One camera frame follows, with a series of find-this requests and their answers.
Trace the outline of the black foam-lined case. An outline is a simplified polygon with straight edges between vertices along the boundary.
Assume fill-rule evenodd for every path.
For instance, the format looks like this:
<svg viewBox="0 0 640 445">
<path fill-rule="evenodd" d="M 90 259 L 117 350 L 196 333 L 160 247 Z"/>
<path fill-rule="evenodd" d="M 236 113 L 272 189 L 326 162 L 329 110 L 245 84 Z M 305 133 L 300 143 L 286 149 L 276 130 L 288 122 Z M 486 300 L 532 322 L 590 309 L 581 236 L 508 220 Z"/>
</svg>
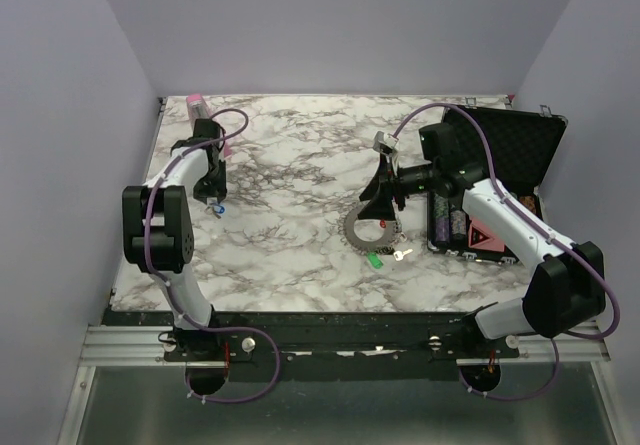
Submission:
<svg viewBox="0 0 640 445">
<path fill-rule="evenodd" d="M 536 200 L 538 218 L 543 217 L 538 194 L 568 121 L 560 115 L 542 112 L 523 112 L 487 107 L 464 109 L 483 130 L 489 144 L 496 178 L 519 202 L 520 196 L 533 195 Z M 517 261 L 515 254 L 506 246 L 503 253 L 472 250 L 451 241 L 439 245 L 435 241 L 434 196 L 428 196 L 429 215 L 427 237 L 432 250 L 439 254 L 451 254 L 471 260 L 507 262 Z"/>
</svg>

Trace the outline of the green key tag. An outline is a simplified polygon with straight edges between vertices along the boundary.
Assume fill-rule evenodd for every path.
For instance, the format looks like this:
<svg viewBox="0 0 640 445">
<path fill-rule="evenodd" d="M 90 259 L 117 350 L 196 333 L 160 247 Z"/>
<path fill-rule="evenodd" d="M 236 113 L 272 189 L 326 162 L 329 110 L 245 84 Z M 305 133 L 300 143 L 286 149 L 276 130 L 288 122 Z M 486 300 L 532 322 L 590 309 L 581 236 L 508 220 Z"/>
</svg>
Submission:
<svg viewBox="0 0 640 445">
<path fill-rule="evenodd" d="M 384 266 L 384 263 L 375 252 L 369 252 L 367 254 L 367 259 L 374 269 L 380 269 Z"/>
</svg>

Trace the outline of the metal disc with key rings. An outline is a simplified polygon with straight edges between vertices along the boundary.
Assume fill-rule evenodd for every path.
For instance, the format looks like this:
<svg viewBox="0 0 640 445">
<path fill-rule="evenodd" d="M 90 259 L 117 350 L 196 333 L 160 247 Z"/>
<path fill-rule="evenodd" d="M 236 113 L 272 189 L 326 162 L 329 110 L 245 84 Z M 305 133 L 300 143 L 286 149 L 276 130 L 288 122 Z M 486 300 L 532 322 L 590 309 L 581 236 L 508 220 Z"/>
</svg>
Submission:
<svg viewBox="0 0 640 445">
<path fill-rule="evenodd" d="M 393 254 L 395 245 L 401 238 L 401 225 L 398 221 L 386 222 L 381 228 L 377 220 L 358 220 L 357 213 L 362 204 L 356 205 L 343 218 L 342 232 L 346 242 L 362 254 Z"/>
</svg>

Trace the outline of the purple poker chip stack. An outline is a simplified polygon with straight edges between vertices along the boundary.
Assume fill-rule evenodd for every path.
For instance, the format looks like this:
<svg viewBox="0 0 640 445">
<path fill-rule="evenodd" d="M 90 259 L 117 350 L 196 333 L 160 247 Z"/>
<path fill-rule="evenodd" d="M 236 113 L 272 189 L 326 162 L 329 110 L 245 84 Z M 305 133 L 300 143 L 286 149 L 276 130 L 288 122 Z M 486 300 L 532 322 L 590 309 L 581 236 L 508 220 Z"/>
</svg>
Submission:
<svg viewBox="0 0 640 445">
<path fill-rule="evenodd" d="M 435 241 L 439 245 L 450 243 L 449 202 L 447 199 L 434 196 Z"/>
</svg>

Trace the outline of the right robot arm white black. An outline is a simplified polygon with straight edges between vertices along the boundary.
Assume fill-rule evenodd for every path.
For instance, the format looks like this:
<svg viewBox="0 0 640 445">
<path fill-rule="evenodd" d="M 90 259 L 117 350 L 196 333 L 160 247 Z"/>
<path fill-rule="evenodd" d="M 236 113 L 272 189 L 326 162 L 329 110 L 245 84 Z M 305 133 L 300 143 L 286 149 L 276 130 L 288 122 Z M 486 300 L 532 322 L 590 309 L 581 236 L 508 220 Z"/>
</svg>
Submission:
<svg viewBox="0 0 640 445">
<path fill-rule="evenodd" d="M 391 222 L 410 196 L 435 193 L 487 226 L 530 274 L 522 298 L 473 314 L 459 335 L 467 354 L 483 356 L 507 335 L 554 338 L 603 312 L 604 266 L 597 246 L 557 233 L 490 178 L 486 166 L 464 161 L 452 126 L 425 126 L 419 135 L 426 162 L 402 169 L 396 137 L 376 134 L 379 165 L 359 197 L 359 219 Z"/>
</svg>

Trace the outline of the pink warning card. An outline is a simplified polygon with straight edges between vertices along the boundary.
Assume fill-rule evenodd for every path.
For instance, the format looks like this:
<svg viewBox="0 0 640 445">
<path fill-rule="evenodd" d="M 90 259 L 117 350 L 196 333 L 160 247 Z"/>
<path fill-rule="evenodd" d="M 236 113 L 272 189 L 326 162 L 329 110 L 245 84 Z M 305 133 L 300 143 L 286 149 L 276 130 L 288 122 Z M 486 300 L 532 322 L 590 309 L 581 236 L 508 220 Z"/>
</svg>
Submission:
<svg viewBox="0 0 640 445">
<path fill-rule="evenodd" d="M 505 243 L 483 222 L 471 217 L 467 233 L 467 246 L 472 250 L 503 253 Z"/>
</svg>

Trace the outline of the aluminium rail frame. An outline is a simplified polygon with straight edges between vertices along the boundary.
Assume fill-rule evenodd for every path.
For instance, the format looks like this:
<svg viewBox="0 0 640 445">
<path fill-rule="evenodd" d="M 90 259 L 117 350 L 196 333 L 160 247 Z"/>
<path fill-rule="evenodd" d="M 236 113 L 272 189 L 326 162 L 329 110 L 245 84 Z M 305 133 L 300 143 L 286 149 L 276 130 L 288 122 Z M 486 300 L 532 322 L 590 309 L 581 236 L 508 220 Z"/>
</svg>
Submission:
<svg viewBox="0 0 640 445">
<path fill-rule="evenodd" d="M 62 444 L 621 444 L 603 343 L 465 353 L 457 313 L 168 312 L 90 327 Z"/>
</svg>

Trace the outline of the orange poker chip stack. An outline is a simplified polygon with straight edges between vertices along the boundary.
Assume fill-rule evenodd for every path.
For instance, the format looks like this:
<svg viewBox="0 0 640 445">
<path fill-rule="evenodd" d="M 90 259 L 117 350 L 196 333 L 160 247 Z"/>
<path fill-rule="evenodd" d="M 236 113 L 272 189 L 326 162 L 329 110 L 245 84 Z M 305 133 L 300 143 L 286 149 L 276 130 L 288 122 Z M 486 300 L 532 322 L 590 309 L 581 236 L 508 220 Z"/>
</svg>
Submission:
<svg viewBox="0 0 640 445">
<path fill-rule="evenodd" d="M 523 206 L 525 206 L 533 214 L 536 213 L 536 210 L 537 210 L 536 200 L 535 200 L 535 197 L 533 195 L 520 196 L 518 198 L 518 200 Z"/>
</svg>

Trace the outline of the black mounting base plate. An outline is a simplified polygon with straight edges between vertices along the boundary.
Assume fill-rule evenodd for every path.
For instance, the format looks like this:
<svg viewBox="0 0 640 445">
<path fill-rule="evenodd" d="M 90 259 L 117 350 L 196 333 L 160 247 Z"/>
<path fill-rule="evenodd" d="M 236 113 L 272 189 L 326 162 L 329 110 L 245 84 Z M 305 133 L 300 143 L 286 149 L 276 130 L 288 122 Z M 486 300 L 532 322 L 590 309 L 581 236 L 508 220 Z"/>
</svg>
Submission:
<svg viewBox="0 0 640 445">
<path fill-rule="evenodd" d="M 471 333 L 464 312 L 222 312 L 215 333 L 180 331 L 169 312 L 107 310 L 106 326 L 165 327 L 169 365 L 212 389 L 224 382 L 454 381 L 458 363 L 519 355 L 505 339 Z"/>
</svg>

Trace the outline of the grey poker chip stack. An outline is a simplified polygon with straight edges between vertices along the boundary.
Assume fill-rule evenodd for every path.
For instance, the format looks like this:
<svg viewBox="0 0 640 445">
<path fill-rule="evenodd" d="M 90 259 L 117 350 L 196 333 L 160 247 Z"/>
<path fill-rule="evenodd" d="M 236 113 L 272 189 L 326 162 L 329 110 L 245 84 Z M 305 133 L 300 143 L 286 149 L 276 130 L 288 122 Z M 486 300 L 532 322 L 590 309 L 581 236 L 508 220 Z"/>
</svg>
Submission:
<svg viewBox="0 0 640 445">
<path fill-rule="evenodd" d="M 467 243 L 467 215 L 462 209 L 451 204 L 449 207 L 451 241 L 458 246 Z"/>
</svg>

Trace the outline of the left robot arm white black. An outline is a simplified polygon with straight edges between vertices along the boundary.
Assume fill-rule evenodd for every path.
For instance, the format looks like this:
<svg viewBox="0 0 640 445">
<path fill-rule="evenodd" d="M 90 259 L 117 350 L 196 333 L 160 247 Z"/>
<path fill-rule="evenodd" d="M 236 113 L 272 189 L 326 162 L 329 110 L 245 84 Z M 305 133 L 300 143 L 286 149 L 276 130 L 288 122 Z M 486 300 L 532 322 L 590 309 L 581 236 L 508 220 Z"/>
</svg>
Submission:
<svg viewBox="0 0 640 445">
<path fill-rule="evenodd" d="M 219 205 L 226 198 L 224 134 L 216 121 L 197 119 L 193 135 L 174 144 L 169 162 L 154 178 L 122 192 L 125 259 L 159 286 L 174 327 L 192 330 L 187 347 L 201 360 L 220 352 L 222 337 L 211 328 L 214 309 L 191 265 L 195 237 L 188 199 Z"/>
</svg>

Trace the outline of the pink metronome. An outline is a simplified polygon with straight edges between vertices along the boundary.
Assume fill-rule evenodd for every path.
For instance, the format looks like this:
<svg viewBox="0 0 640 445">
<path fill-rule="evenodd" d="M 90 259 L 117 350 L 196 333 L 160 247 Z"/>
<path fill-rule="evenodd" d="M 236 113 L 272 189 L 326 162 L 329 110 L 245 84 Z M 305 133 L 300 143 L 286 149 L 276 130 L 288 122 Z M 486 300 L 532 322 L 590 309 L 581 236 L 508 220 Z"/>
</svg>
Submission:
<svg viewBox="0 0 640 445">
<path fill-rule="evenodd" d="M 209 119 L 212 115 L 209 105 L 201 94 L 187 96 L 186 105 L 192 130 L 195 130 L 195 122 L 197 119 Z"/>
</svg>

